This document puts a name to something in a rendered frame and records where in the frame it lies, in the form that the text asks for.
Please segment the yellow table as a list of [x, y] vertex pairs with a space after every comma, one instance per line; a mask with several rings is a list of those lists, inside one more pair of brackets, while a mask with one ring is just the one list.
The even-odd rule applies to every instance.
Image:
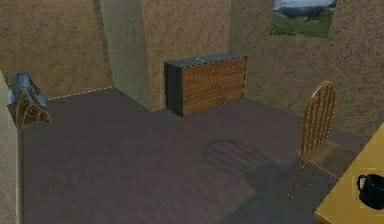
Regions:
[[384, 176], [384, 123], [314, 212], [322, 224], [384, 224], [384, 209], [375, 210], [359, 199], [360, 175]]

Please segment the window with landscape view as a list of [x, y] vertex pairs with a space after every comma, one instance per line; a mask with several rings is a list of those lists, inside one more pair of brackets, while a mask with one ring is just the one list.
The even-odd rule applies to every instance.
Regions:
[[272, 35], [326, 38], [337, 0], [274, 0]]

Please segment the black and wood dresser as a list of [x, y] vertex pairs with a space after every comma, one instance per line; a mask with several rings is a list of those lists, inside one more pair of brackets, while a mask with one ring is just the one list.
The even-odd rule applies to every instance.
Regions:
[[247, 57], [220, 53], [164, 63], [166, 108], [186, 117], [241, 98]]

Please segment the black mug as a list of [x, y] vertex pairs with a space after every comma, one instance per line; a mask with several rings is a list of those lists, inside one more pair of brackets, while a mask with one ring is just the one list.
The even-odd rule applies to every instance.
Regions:
[[359, 199], [366, 206], [384, 209], [384, 177], [377, 174], [360, 175], [357, 179]]

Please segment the brown wooden slat-back chair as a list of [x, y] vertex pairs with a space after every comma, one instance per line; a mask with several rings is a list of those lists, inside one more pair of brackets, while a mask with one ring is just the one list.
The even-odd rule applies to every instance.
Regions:
[[312, 167], [309, 184], [317, 171], [336, 180], [349, 168], [356, 154], [329, 140], [333, 115], [336, 107], [336, 88], [333, 82], [323, 81], [313, 91], [303, 114], [301, 145], [297, 156], [300, 166], [293, 179], [286, 201], [296, 189], [304, 168]]

